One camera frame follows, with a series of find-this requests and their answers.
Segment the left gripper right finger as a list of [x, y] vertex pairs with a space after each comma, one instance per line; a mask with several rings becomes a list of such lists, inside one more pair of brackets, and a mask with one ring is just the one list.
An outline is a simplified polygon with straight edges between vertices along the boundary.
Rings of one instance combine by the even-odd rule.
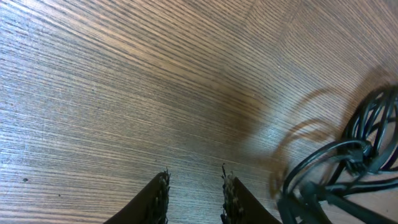
[[281, 224], [270, 214], [246, 186], [222, 165], [223, 213], [222, 224]]

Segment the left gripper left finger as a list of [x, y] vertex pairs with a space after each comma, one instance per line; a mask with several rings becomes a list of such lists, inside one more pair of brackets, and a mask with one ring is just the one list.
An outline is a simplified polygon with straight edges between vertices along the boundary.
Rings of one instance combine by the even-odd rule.
[[167, 224], [169, 190], [170, 174], [166, 169], [104, 224]]

